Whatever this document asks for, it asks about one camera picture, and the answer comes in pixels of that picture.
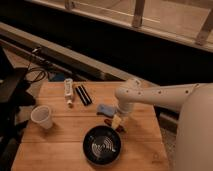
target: floor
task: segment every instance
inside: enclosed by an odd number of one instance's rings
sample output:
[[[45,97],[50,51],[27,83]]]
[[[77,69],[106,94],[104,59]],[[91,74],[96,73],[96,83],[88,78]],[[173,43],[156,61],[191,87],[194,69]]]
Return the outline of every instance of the floor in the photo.
[[[11,53],[9,51],[5,51],[9,60],[15,67],[26,67],[29,64],[29,61],[26,59],[23,59],[14,53]],[[34,79],[36,76],[36,73],[28,75],[28,79]],[[42,82],[48,81],[46,78],[40,82],[36,82],[31,85],[31,87],[28,89],[28,92],[31,93],[34,97],[37,97],[39,89],[41,87]],[[33,109],[33,106],[31,107],[22,107],[20,113],[17,117],[17,122],[22,122],[25,120],[28,120],[30,118],[30,113]],[[170,167],[172,168],[173,165],[173,155],[174,155],[174,149],[175,149],[175,137],[176,137],[176,127],[177,124],[175,123],[175,120],[168,118],[166,114],[162,113],[161,117],[159,118],[159,125],[161,128],[161,133],[163,137],[163,142],[165,144],[165,149],[168,155],[168,160]],[[9,171],[10,167],[13,163],[16,151],[18,149],[18,144],[12,140],[10,144],[8,145],[4,155],[0,158],[0,171]]]

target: small bottle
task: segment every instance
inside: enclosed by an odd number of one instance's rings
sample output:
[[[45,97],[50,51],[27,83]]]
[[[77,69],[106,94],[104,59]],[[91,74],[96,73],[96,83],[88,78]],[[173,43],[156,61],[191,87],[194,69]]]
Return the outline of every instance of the small bottle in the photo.
[[[67,78],[64,80],[64,96],[69,107],[73,106],[73,80]]]

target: white cylinder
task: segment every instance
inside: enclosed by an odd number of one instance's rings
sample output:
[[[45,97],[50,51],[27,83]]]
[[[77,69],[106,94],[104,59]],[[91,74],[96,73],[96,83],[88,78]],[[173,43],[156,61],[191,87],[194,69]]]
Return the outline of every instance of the white cylinder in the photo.
[[[51,118],[51,109],[46,105],[36,107],[31,112],[31,120],[39,124],[44,129],[51,128],[53,125]]]
[[[183,104],[173,171],[213,171],[213,84],[194,90]]]

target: black wall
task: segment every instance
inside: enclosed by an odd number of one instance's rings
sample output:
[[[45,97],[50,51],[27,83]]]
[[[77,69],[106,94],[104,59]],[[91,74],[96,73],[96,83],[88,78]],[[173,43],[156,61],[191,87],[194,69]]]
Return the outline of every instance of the black wall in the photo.
[[[1,0],[0,21],[157,84],[213,82],[213,53],[23,0]]]

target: small object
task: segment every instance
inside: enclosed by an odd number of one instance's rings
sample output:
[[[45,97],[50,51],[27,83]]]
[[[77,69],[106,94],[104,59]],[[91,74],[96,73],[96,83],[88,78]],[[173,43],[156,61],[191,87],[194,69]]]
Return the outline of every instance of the small object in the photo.
[[[73,80],[67,78],[64,80],[64,96],[69,107],[73,105]]]
[[[83,150],[87,159],[98,165],[114,161],[121,148],[119,135],[108,126],[96,126],[85,136]]]
[[[81,91],[79,90],[79,88],[76,87],[75,90],[76,90],[78,96],[80,97],[82,103],[84,104],[84,106],[87,106],[87,101],[86,101],[86,99],[84,98],[84,96],[81,94]]]
[[[118,115],[114,115],[112,119],[112,125],[111,125],[112,129],[116,130],[119,127],[121,121],[122,119]]]
[[[92,103],[92,100],[83,85],[78,86],[75,89],[84,106],[88,106],[89,104]]]
[[[105,115],[110,118],[112,118],[114,114],[116,114],[116,111],[116,107],[107,106],[105,104],[99,104],[97,107],[98,115]]]
[[[39,124],[44,129],[50,129],[53,125],[51,109],[46,105],[41,105],[31,112],[31,120]]]
[[[91,104],[91,103],[92,103],[92,99],[90,98],[89,94],[87,93],[86,88],[85,88],[83,85],[81,85],[81,87],[82,87],[82,89],[83,89],[85,95],[87,96],[87,98],[88,98],[88,100],[89,100],[89,103]]]
[[[112,125],[112,120],[111,119],[105,119],[104,122],[111,127]],[[122,133],[122,132],[126,132],[124,127],[122,125],[119,125],[116,129],[117,132]]]

